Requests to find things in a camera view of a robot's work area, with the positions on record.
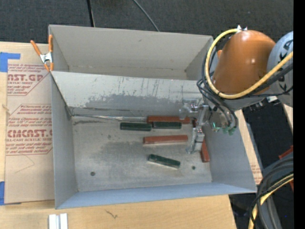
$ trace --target wire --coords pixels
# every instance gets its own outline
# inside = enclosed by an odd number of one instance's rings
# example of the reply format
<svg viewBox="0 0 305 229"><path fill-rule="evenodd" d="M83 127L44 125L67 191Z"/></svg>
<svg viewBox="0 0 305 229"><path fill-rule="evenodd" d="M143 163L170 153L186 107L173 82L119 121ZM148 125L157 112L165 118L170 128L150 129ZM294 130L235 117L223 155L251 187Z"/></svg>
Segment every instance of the wire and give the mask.
<svg viewBox="0 0 305 229"><path fill-rule="evenodd" d="M215 45L218 43L218 41L224 37L225 35L228 35L230 33L237 33L240 32L241 29L230 29L227 31L224 31L223 33L221 33L216 39L215 41L212 43L211 47L208 50L207 56L206 56L206 60L205 60L205 74L208 75L209 74L209 61L210 61L210 56L212 53L212 50L214 49ZM217 94L219 97L225 98L225 99L236 99L236 98L240 98L243 97L249 93L251 93L252 91L254 91L256 88L258 88L259 86L261 86L263 83L265 83L275 72L277 72L280 68L283 67L284 64L286 64L290 59L292 59L293 57L293 51L291 53L289 53L284 59L282 59L282 61L280 61L280 63L275 66L271 71L269 71L266 75L264 75L258 82L256 82L254 85L252 85L251 87L249 87L248 89L237 93L237 94L224 94L222 92L220 92L212 83L211 79L207 78L207 83L209 85L209 87L211 88L211 90Z"/></svg>
<svg viewBox="0 0 305 229"><path fill-rule="evenodd" d="M216 50L214 50L214 52L213 52L212 59L214 58L215 54L216 54ZM225 118L227 119L228 126L231 125L231 118L228 115L227 111L225 111L223 109L223 107L225 107L231 113L231 115L234 118L234 125L233 125L233 127L230 128L230 130L235 130L238 126L238 118L237 118L235 112L231 108L229 108L229 106L222 99L217 98L217 96L212 91L209 91L209 87L205 81L206 75L205 75L205 71L204 71L204 61L202 64L201 74L202 74L202 78L197 81L197 87L199 88L200 93L206 99L210 100L224 114Z"/></svg>
<svg viewBox="0 0 305 229"><path fill-rule="evenodd" d="M281 176L278 180L276 180L273 185L271 185L272 179L274 176ZM275 208L271 205L270 200L267 200L274 192L276 192L279 188L287 184L288 182L294 179L293 174L293 157L287 157L278 161L268 172L264 178L262 179L259 187L258 187L258 196L253 201L251 208L251 217L248 225L248 229L253 229L255 227L254 222L259 214L260 221L264 228L268 228L266 223L266 216L269 216L269 219L273 225L273 228L278 228L275 220ZM262 210L262 207L265 207L267 203L268 214Z"/></svg>
<svg viewBox="0 0 305 229"><path fill-rule="evenodd" d="M133 0L134 3L142 10L142 12L146 15L146 17L150 20L150 22L152 23L152 25L154 26L154 28L157 30L157 31L160 31L159 28L156 26L156 24L153 22L153 20L151 19L151 17L148 15L148 13L144 10L144 8L136 1L136 0Z"/></svg>

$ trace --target blue tape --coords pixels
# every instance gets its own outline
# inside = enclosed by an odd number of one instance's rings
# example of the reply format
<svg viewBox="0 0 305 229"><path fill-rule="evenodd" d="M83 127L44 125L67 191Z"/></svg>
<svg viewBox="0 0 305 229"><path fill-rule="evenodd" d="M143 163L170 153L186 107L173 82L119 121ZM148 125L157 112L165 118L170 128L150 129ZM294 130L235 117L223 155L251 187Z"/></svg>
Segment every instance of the blue tape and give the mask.
<svg viewBox="0 0 305 229"><path fill-rule="evenodd" d="M9 59L20 59L20 53L0 52L0 72L8 71Z"/></svg>
<svg viewBox="0 0 305 229"><path fill-rule="evenodd" d="M4 181L0 182L0 206L4 205Z"/></svg>

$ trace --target green block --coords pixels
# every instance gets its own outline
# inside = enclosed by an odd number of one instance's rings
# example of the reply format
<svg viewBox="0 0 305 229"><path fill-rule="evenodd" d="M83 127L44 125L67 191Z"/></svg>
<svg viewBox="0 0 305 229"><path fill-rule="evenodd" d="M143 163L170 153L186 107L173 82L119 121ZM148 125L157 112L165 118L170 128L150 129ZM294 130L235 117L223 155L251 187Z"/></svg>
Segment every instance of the green block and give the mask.
<svg viewBox="0 0 305 229"><path fill-rule="evenodd" d="M121 122L120 129L127 130L127 131L149 132L152 130L152 125L148 124L148 123Z"/></svg>
<svg viewBox="0 0 305 229"><path fill-rule="evenodd" d="M173 168L179 168L180 167L180 161L174 160L174 159L170 159L170 158L165 158L159 155L149 155L148 157L148 161L153 162L153 163L157 163L160 165L164 165L164 166L169 166L169 167L173 167Z"/></svg>
<svg viewBox="0 0 305 229"><path fill-rule="evenodd" d="M153 122L154 129L181 129L181 122Z"/></svg>

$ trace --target white box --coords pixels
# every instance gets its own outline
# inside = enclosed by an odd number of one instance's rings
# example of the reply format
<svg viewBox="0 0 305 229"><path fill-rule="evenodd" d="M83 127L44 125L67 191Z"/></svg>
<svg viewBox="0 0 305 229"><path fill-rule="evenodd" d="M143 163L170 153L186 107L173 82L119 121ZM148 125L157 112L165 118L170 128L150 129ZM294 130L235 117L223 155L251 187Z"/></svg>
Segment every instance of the white box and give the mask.
<svg viewBox="0 0 305 229"><path fill-rule="evenodd" d="M253 193L253 174L237 129L205 127L211 161L187 154L189 143L143 145L144 136L179 130L123 131L121 121L179 115L200 103L196 86L211 36L50 25L55 207ZM181 162L179 169L147 161Z"/></svg>

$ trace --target black floor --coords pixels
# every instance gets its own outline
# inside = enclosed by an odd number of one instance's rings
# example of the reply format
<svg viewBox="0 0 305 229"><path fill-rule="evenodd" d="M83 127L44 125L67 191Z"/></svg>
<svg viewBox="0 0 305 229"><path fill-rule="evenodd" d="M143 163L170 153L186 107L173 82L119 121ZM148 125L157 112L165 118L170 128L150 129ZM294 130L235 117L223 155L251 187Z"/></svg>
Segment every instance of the black floor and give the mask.
<svg viewBox="0 0 305 229"><path fill-rule="evenodd" d="M137 0L160 31L212 35L237 25L278 41L294 30L294 0ZM154 31L133 0L90 0L95 27ZM0 41L46 43L49 24L91 26L86 0L0 0ZM254 133L263 167L293 144L280 104L244 115ZM230 196L239 229L247 228L246 208L255 195ZM294 228L294 197L282 188L274 202L284 229Z"/></svg>

